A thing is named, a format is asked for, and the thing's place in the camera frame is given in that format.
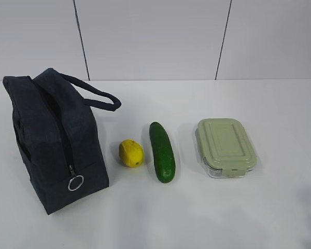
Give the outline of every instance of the lemon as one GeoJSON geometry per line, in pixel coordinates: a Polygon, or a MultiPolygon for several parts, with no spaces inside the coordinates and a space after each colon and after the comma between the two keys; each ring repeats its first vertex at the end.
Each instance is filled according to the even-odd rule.
{"type": "Polygon", "coordinates": [[[142,147],[131,139],[124,140],[120,144],[119,155],[122,162],[130,168],[138,167],[144,161],[144,152],[142,147]]]}

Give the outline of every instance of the dark blue lunch bag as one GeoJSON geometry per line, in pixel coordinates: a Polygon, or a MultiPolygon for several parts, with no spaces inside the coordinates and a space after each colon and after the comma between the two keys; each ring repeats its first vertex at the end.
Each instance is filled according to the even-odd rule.
{"type": "Polygon", "coordinates": [[[109,186],[90,106],[115,111],[116,97],[52,68],[34,79],[6,76],[3,84],[18,148],[47,214],[109,186]],[[72,84],[113,103],[84,99],[72,84]]]}

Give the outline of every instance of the food container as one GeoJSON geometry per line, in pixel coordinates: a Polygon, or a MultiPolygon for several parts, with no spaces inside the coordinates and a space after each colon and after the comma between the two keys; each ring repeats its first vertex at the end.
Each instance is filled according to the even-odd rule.
{"type": "Polygon", "coordinates": [[[198,124],[196,138],[202,161],[211,177],[243,177],[257,164],[248,135],[235,119],[204,119],[198,124]]]}

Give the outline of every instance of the cucumber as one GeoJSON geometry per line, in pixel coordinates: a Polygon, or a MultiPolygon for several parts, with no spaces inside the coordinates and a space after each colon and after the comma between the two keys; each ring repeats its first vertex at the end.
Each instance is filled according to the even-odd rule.
{"type": "Polygon", "coordinates": [[[167,132],[158,122],[150,125],[150,140],[157,178],[169,183],[175,176],[175,158],[167,132]]]}

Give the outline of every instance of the plastic lid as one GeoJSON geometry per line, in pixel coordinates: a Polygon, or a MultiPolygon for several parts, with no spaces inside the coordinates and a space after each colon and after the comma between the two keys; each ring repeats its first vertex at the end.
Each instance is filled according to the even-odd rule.
{"type": "Polygon", "coordinates": [[[196,135],[204,162],[222,170],[225,177],[243,176],[257,163],[248,135],[235,119],[204,119],[199,122],[196,135]]]}

